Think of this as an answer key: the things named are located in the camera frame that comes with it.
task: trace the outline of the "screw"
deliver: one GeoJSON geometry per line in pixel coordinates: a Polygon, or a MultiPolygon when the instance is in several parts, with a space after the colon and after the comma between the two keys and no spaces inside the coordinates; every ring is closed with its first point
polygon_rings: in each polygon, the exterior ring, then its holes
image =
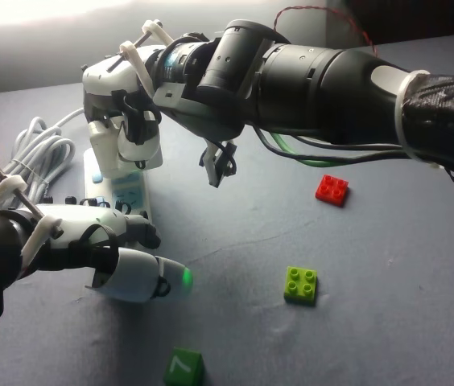
{"type": "MultiPolygon", "coordinates": [[[[2,169],[0,169],[0,181],[3,181],[6,178],[7,175],[3,173],[2,169]]],[[[36,220],[39,221],[44,217],[44,214],[28,199],[25,193],[23,193],[19,189],[14,189],[12,192],[16,197],[18,197],[19,201],[21,201],[21,203],[31,211],[32,215],[35,217],[36,220]]],[[[56,225],[50,232],[50,236],[52,237],[52,239],[55,240],[61,237],[63,233],[64,233],[63,229],[59,225],[56,225]]]]}

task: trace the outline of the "bright light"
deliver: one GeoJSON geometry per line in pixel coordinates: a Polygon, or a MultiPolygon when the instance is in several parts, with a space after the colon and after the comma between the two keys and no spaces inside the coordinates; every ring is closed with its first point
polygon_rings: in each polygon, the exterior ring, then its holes
{"type": "Polygon", "coordinates": [[[0,25],[84,14],[132,0],[0,0],[0,25]]]}

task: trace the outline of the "coiled white cable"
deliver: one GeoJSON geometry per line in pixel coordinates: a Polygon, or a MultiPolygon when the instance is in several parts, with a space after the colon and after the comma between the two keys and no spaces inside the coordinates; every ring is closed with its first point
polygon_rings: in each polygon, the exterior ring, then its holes
{"type": "MultiPolygon", "coordinates": [[[[61,127],[84,109],[75,110],[51,127],[40,117],[31,121],[14,142],[10,162],[3,168],[8,175],[21,175],[28,184],[26,193],[33,203],[38,203],[50,183],[64,173],[75,154],[73,141],[61,136],[61,127]]],[[[19,207],[17,199],[8,199],[2,206],[19,207]]]]}

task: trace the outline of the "white power strip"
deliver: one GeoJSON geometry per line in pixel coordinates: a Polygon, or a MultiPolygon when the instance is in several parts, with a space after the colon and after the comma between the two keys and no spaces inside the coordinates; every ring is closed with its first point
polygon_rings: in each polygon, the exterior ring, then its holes
{"type": "MultiPolygon", "coordinates": [[[[147,163],[147,169],[163,164],[163,155],[159,148],[158,153],[147,163]]],[[[133,214],[146,211],[152,221],[150,197],[147,189],[147,177],[142,171],[135,171],[120,179],[105,179],[101,177],[100,168],[93,149],[84,152],[84,180],[85,197],[95,198],[100,203],[106,201],[111,207],[118,200],[125,201],[132,207],[133,214]]]]}

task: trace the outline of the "gray wall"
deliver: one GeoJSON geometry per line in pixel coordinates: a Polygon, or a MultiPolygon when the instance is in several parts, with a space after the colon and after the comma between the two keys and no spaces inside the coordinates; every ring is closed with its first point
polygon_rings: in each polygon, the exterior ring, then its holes
{"type": "MultiPolygon", "coordinates": [[[[339,6],[341,2],[332,0],[329,5],[339,6]]],[[[302,3],[325,5],[324,0],[302,3]]],[[[141,0],[71,18],[0,26],[0,92],[79,82],[82,64],[96,63],[104,55],[116,52],[125,40],[134,41],[148,18],[160,19],[174,37],[201,31],[212,39],[219,35],[215,31],[223,31],[236,18],[272,26],[277,12],[293,5],[294,0],[141,0]]],[[[288,11],[279,19],[278,31],[293,43],[324,46],[326,14],[318,10],[288,11]]],[[[347,33],[350,35],[346,25],[333,23],[331,47],[359,41],[351,38],[347,42],[347,33]]]]}

